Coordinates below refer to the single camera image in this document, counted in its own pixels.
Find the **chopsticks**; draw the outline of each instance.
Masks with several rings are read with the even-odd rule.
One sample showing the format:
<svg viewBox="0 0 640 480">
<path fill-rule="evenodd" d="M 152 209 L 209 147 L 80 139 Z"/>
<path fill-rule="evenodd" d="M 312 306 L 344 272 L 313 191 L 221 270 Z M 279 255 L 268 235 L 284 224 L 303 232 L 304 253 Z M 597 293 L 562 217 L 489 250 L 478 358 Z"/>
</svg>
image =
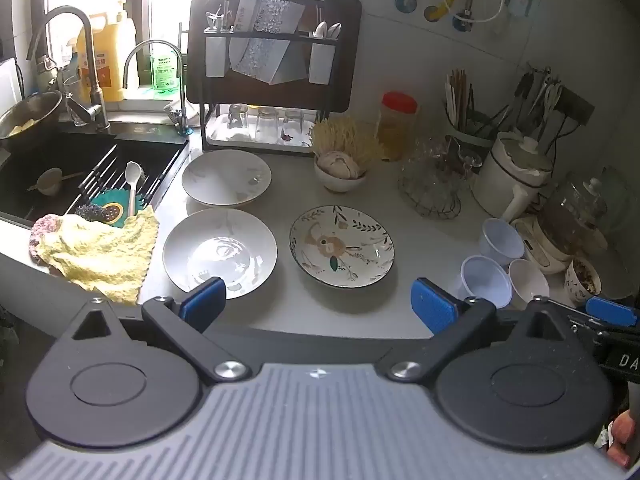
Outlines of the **chopsticks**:
<svg viewBox="0 0 640 480">
<path fill-rule="evenodd" d="M 466 86 L 466 72 L 454 70 L 450 75 L 447 75 L 444 89 L 449 122 L 459 132 L 464 133 L 468 111 L 475 107 L 473 88 L 471 85 L 468 88 Z"/>
</svg>

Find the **black mount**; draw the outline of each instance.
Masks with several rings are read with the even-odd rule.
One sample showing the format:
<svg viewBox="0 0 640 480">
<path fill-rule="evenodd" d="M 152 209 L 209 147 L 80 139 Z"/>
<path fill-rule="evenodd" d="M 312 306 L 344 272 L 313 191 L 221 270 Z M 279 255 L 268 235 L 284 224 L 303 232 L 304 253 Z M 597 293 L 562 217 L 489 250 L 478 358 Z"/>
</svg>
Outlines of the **black mount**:
<svg viewBox="0 0 640 480">
<path fill-rule="evenodd" d="M 549 301 L 531 303 L 500 344 L 494 343 L 504 326 L 485 300 L 460 304 L 460 318 L 429 340 L 215 323 L 205 336 L 171 307 L 170 299 L 150 300 L 141 319 L 121 322 L 107 300 L 85 304 L 28 386 L 27 407 L 41 433 L 84 448 L 144 442 L 184 420 L 201 391 L 255 377 L 266 363 L 373 364 L 388 380 L 424 386 L 462 431 L 503 449 L 550 451 L 587 442 L 609 413 L 606 377 Z M 232 377 L 225 372 L 230 367 Z"/>
</svg>

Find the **black sink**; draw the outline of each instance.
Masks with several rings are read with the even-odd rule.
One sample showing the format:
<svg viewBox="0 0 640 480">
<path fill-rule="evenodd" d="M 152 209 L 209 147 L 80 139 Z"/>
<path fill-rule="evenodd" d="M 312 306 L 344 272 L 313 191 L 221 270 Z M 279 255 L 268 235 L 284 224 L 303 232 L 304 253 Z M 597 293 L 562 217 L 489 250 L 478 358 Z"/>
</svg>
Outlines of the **black sink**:
<svg viewBox="0 0 640 480">
<path fill-rule="evenodd" d="M 0 215 L 31 227 L 46 214 L 72 213 L 101 191 L 125 189 L 124 168 L 130 160 L 145 172 L 138 186 L 144 205 L 157 208 L 188 156 L 186 140 L 174 132 L 171 126 L 135 125 L 118 134 L 96 134 L 63 125 L 44 146 L 11 155 L 2 165 Z M 82 174 L 65 180 L 56 196 L 27 191 L 49 168 L 60 168 L 63 175 Z"/>
</svg>

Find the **white countertop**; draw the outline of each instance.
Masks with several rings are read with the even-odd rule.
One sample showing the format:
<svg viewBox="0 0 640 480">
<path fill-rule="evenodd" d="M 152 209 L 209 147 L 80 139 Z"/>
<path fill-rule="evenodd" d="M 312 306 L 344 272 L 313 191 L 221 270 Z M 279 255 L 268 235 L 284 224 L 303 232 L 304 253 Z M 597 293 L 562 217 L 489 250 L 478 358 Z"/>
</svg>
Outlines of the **white countertop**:
<svg viewBox="0 0 640 480">
<path fill-rule="evenodd" d="M 200 137 L 191 136 L 191 159 L 202 153 Z M 371 171 L 358 189 L 332 194 L 316 180 L 311 158 L 290 155 L 261 155 L 270 166 L 273 179 L 269 189 L 244 208 L 257 216 L 273 232 L 278 245 L 278 261 L 269 279 L 257 290 L 226 303 L 221 322 L 242 324 L 265 330 L 318 335 L 421 338 L 430 330 L 413 313 L 410 289 L 418 277 L 426 277 L 452 292 L 462 261 L 478 253 L 478 237 L 487 214 L 473 197 L 462 197 L 462 212 L 453 219 L 425 219 L 408 206 L 396 187 L 398 167 L 381 164 Z M 174 226 L 204 206 L 188 197 L 182 188 L 182 172 L 176 175 L 156 211 L 160 222 L 151 265 L 139 295 L 139 303 L 154 296 L 172 296 L 181 301 L 186 293 L 178 289 L 164 272 L 162 247 Z M 396 259 L 380 282 L 356 290 L 329 288 L 306 275 L 289 252 L 289 229 L 303 212 L 315 206 L 346 205 L 375 218 L 391 236 Z M 0 252 L 31 267 L 29 231 L 0 219 Z M 551 296 L 566 303 L 562 275 L 549 276 Z M 59 335 L 53 313 L 13 312 L 51 335 Z"/>
</svg>

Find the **green label bottle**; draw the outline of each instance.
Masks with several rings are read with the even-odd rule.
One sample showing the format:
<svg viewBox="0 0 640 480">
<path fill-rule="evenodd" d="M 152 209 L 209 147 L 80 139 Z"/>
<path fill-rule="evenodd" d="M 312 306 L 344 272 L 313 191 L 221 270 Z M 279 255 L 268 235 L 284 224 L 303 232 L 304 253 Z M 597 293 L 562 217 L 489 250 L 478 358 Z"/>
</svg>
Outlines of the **green label bottle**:
<svg viewBox="0 0 640 480">
<path fill-rule="evenodd" d="M 173 53 L 151 55 L 152 83 L 155 89 L 167 90 L 178 86 L 176 62 L 177 56 Z"/>
</svg>

